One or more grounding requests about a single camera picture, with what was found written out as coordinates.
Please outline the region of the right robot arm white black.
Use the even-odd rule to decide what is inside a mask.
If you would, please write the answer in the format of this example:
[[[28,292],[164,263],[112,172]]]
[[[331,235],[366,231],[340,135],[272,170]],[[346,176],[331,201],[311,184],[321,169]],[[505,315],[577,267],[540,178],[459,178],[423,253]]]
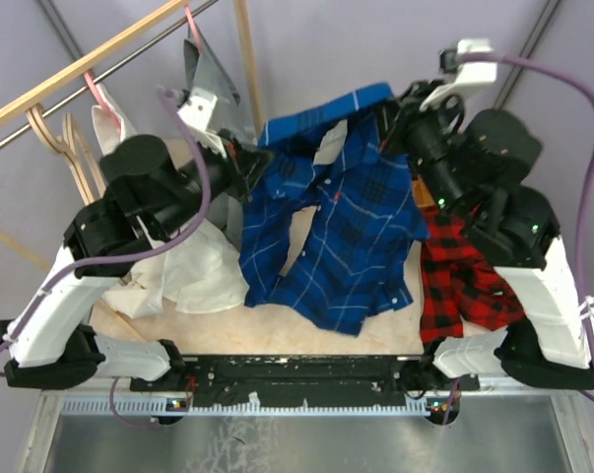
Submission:
[[[594,389],[594,315],[578,297],[549,200],[524,184],[541,142],[515,115],[489,108],[465,118],[463,98],[427,98],[417,82],[375,108],[381,151],[403,154],[438,210],[462,219],[478,250],[520,302],[524,317],[464,338],[445,337],[421,366],[444,389],[463,375],[507,375],[542,389]]]

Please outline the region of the blue plaid shirt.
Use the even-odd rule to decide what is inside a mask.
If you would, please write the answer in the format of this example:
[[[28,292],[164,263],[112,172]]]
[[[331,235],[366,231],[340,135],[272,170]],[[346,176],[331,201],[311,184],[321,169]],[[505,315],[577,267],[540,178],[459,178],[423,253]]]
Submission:
[[[243,209],[247,306],[284,305],[356,336],[411,304],[404,264],[428,228],[406,157],[379,151],[375,112],[391,97],[375,83],[265,124],[258,144],[274,159]]]

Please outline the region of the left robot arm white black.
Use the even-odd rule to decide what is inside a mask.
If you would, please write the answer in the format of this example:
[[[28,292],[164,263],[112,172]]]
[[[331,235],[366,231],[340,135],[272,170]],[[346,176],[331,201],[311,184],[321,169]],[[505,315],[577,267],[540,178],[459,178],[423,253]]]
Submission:
[[[177,167],[165,142],[139,134],[101,159],[108,185],[64,233],[54,268],[13,320],[0,321],[0,377],[13,388],[65,390],[95,378],[127,378],[133,389],[173,391],[187,365],[172,341],[116,340],[83,321],[133,266],[188,239],[212,200],[247,198],[273,154],[220,137],[218,148],[191,147]]]

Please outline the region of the beige hanger front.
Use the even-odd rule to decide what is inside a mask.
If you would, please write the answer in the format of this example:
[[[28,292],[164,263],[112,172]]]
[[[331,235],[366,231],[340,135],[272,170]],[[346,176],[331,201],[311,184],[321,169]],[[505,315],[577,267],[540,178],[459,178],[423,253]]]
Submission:
[[[37,136],[38,140],[52,153],[64,159],[76,184],[78,192],[85,204],[95,200],[94,194],[88,183],[81,160],[76,151],[64,137],[56,137],[44,122],[44,108],[40,103],[35,104],[26,112],[28,123]]]

